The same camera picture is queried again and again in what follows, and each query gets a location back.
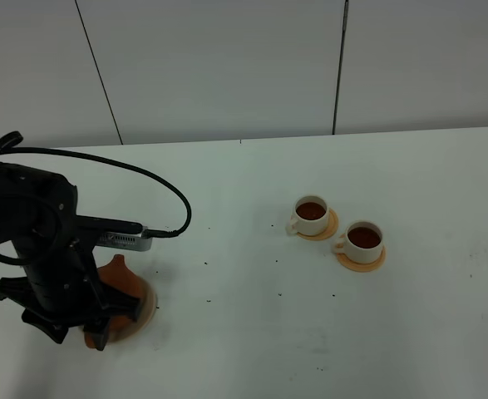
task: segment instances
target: cup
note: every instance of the cup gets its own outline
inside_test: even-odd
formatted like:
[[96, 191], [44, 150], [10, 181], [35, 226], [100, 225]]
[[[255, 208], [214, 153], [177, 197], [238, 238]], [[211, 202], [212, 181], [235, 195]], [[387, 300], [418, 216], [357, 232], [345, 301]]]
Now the cup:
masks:
[[333, 244], [335, 254], [345, 254], [357, 264], [372, 264], [380, 258], [382, 248], [384, 248], [382, 230], [373, 222], [366, 220], [350, 224], [345, 229], [345, 236], [337, 239]]
[[[312, 204], [318, 204], [325, 209], [325, 214], [318, 219], [305, 219], [298, 214], [298, 208], [303, 204], [309, 204], [310, 210], [312, 210]], [[291, 235], [297, 233], [309, 236], [321, 234], [328, 227], [329, 217], [330, 213], [328, 211], [327, 201], [317, 195], [305, 195], [295, 201], [292, 209], [292, 217], [286, 224], [286, 232]]]

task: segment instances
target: coffee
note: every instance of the coffee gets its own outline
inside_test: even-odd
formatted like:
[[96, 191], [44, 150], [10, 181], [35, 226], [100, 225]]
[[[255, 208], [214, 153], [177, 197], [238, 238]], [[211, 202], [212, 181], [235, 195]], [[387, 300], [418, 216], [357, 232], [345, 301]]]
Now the coffee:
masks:
[[324, 207], [315, 202], [301, 204], [295, 211], [299, 216], [306, 220], [321, 219], [327, 213]]
[[380, 236], [367, 227], [356, 227], [349, 231], [349, 241], [360, 248], [375, 248], [380, 244]]

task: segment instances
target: table surface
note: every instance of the table surface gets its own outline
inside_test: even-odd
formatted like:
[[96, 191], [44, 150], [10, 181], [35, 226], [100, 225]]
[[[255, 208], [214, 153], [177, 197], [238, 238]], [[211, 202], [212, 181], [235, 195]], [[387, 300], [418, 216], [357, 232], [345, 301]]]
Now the table surface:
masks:
[[[0, 398], [488, 397], [488, 128], [77, 150], [165, 177], [189, 198], [192, 224], [126, 253], [160, 308], [104, 352], [76, 329], [56, 345], [0, 302]], [[2, 160], [64, 174], [79, 214], [162, 229], [185, 218], [140, 175]], [[386, 263], [354, 273], [331, 239], [288, 237], [307, 193], [336, 210], [340, 231], [355, 219], [381, 225]], [[115, 252], [96, 249], [96, 261]], [[0, 264], [0, 278], [19, 275]]]

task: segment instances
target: white wall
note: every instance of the white wall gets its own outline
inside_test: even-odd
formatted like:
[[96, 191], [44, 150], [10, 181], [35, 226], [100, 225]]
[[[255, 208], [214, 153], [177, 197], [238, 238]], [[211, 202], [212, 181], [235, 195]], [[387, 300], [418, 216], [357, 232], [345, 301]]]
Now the white wall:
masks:
[[0, 0], [0, 136], [120, 144], [74, 0]]
[[79, 0], [125, 143], [331, 134], [343, 0]]
[[488, 126], [488, 0], [352, 0], [337, 133]]

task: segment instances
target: cup handle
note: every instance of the cup handle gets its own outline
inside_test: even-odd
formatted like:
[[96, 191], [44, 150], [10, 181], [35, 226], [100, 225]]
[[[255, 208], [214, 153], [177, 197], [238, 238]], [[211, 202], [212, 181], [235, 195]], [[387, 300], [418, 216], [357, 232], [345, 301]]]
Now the cup handle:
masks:
[[290, 218], [290, 221], [286, 223], [286, 233], [289, 235], [295, 235], [297, 234], [297, 219], [295, 219], [293, 216]]
[[335, 254], [345, 254], [343, 251], [343, 245], [345, 244], [345, 238], [337, 239], [333, 244], [333, 252]]

